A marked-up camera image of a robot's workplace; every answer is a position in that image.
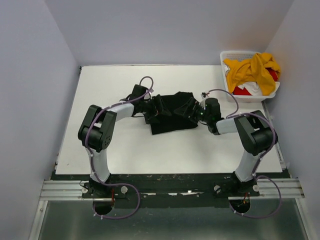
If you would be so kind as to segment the black t-shirt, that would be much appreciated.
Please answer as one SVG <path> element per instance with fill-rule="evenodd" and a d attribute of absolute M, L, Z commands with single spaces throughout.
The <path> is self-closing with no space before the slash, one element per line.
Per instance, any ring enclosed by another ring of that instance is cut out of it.
<path fill-rule="evenodd" d="M 195 129 L 198 124 L 193 123 L 181 115 L 175 114 L 174 110 L 186 104 L 194 95 L 191 92 L 177 92 L 171 95 L 160 95 L 164 109 L 170 115 L 158 113 L 157 115 L 144 114 L 145 123 L 151 127 L 152 135 L 169 133 L 180 130 Z"/>

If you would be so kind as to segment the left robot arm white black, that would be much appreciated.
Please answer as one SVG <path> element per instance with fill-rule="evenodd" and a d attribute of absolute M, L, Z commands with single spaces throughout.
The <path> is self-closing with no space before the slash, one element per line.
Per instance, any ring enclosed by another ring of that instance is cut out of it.
<path fill-rule="evenodd" d="M 107 160 L 107 147 L 113 138 L 116 122 L 138 113 L 142 113 L 148 123 L 159 115 L 172 115 L 162 97 L 159 94 L 151 97 L 151 92 L 151 88 L 136 84 L 126 98 L 105 108 L 90 105 L 85 114 L 77 137 L 89 157 L 90 187 L 101 198 L 107 197 L 111 188 L 116 186 L 108 183 L 111 173 Z"/>

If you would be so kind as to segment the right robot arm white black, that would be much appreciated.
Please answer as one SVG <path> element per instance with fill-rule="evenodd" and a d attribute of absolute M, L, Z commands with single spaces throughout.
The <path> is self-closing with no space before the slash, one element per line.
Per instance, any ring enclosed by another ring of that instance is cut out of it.
<path fill-rule="evenodd" d="M 209 97 L 199 102 L 192 97 L 174 113 L 195 124 L 204 122 L 215 136 L 238 134 L 244 152 L 230 178 L 214 185 L 216 195 L 241 196 L 254 188 L 262 158 L 278 142 L 275 130 L 260 110 L 223 118 L 216 98 Z"/>

